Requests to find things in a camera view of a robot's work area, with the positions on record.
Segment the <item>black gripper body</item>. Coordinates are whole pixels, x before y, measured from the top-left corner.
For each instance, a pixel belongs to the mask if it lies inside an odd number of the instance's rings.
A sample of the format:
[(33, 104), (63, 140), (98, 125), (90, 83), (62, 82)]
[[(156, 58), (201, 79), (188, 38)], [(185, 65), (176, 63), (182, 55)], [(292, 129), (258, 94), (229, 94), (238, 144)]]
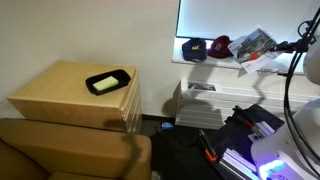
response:
[(278, 45), (279, 51), (284, 51), (285, 53), (296, 52), (307, 52), (309, 47), (315, 43), (314, 39), (310, 41), (299, 39), (297, 42), (287, 42), (284, 41)]

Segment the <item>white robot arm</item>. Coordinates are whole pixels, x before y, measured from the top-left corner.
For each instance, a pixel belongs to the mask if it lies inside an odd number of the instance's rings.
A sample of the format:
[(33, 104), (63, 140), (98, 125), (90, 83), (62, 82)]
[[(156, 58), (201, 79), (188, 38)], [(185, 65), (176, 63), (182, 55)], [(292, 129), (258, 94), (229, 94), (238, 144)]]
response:
[(289, 100), (291, 80), (303, 53), (306, 53), (304, 75), (311, 83), (320, 84), (320, 43), (314, 37), (320, 24), (319, 16), (320, 8), (297, 42), (286, 73), (283, 104), (286, 123), (251, 146), (260, 180), (320, 180), (320, 99), (309, 101), (296, 113), (292, 113)]

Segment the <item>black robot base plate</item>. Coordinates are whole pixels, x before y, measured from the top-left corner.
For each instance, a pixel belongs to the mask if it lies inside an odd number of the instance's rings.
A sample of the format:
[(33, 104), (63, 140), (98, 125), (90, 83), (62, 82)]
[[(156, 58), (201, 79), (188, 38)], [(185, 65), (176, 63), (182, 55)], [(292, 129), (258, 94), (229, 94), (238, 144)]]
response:
[(218, 160), (209, 162), (202, 146), (201, 154), (209, 167), (224, 180), (260, 180), (252, 155), (254, 142), (271, 136), (284, 122), (261, 106), (254, 104), (247, 109), (233, 108), (226, 124), (213, 136), (207, 136)]

